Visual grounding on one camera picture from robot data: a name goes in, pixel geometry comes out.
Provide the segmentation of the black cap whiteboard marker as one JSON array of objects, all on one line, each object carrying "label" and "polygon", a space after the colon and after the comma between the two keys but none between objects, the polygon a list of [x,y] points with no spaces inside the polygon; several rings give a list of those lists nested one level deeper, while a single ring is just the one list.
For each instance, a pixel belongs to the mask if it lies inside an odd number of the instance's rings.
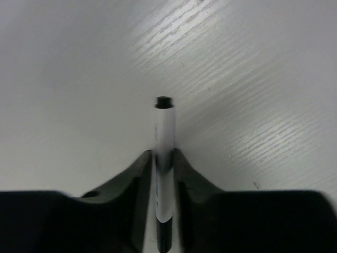
[{"label": "black cap whiteboard marker", "polygon": [[168,252],[172,247],[174,148],[175,107],[173,99],[159,96],[155,104],[155,148],[153,150],[156,172],[156,232],[159,252]]}]

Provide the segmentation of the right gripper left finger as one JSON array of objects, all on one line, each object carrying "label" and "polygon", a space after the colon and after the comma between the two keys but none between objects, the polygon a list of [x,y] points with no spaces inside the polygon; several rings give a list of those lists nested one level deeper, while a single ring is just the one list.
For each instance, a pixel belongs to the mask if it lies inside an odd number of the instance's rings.
[{"label": "right gripper left finger", "polygon": [[152,154],[81,197],[1,192],[1,252],[142,252]]}]

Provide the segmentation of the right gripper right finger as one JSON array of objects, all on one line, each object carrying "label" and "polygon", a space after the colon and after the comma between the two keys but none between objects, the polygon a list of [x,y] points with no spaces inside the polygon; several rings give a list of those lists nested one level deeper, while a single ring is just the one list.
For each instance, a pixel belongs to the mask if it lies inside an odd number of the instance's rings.
[{"label": "right gripper right finger", "polygon": [[313,190],[225,191],[174,151],[183,252],[336,252],[336,212]]}]

